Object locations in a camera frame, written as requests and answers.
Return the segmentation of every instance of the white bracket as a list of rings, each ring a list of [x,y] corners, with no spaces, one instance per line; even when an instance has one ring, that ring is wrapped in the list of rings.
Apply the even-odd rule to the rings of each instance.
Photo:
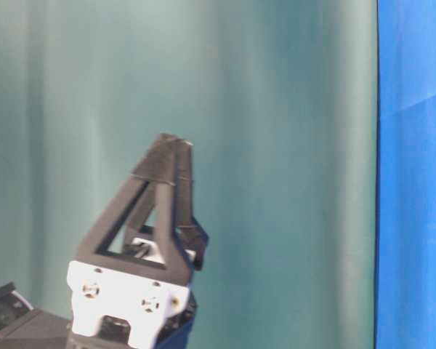
[[[95,336],[104,316],[127,321],[128,345],[153,349],[167,318],[186,308],[190,289],[150,278],[70,262],[68,285],[73,291],[73,333]]]

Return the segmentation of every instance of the green fabric backdrop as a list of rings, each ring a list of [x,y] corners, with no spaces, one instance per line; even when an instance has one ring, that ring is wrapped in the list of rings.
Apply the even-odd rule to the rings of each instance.
[[[211,236],[190,348],[372,348],[376,2],[1,0],[0,284],[69,316],[159,132]]]

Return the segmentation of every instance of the screw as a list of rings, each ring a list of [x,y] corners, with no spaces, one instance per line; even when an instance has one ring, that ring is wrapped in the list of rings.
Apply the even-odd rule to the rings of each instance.
[[[94,299],[100,292],[100,288],[97,284],[85,284],[82,286],[82,293],[84,293],[84,296],[87,298]]]

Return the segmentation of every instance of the blue backdrop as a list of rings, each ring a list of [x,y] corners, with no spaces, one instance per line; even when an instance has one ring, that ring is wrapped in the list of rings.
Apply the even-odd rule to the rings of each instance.
[[[378,348],[436,348],[436,0],[379,1]]]

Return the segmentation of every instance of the blue part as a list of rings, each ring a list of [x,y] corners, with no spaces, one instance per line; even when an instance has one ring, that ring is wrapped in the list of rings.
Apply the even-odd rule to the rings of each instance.
[[[436,0],[379,0],[376,348],[436,348]]]
[[[181,326],[175,333],[156,346],[156,349],[185,349],[189,334],[192,331],[194,318]]]

